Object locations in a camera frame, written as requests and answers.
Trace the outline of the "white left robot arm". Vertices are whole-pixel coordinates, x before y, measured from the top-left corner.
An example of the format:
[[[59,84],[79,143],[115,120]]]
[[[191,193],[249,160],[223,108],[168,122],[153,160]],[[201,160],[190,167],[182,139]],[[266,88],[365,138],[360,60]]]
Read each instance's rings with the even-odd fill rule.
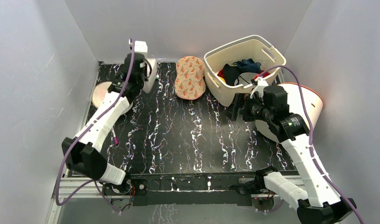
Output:
[[[125,170],[111,165],[100,152],[120,116],[132,108],[141,91],[150,92],[156,74],[155,59],[145,58],[140,53],[136,53],[134,58],[127,55],[94,115],[73,138],[63,140],[62,150],[67,169],[95,181],[112,184],[120,194],[131,190],[131,181],[127,179]]]

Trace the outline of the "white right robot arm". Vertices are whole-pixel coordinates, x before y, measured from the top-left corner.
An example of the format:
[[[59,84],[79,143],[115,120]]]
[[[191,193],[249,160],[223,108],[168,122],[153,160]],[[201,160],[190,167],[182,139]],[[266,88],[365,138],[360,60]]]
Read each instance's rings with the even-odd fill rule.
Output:
[[[315,91],[294,83],[258,85],[251,93],[236,93],[228,108],[229,118],[241,115],[255,122],[261,134],[280,143],[291,157],[303,188],[274,167],[258,170],[254,184],[260,193],[277,193],[302,224],[336,224],[357,212],[356,203],[334,185],[313,146],[313,128],[322,108]]]

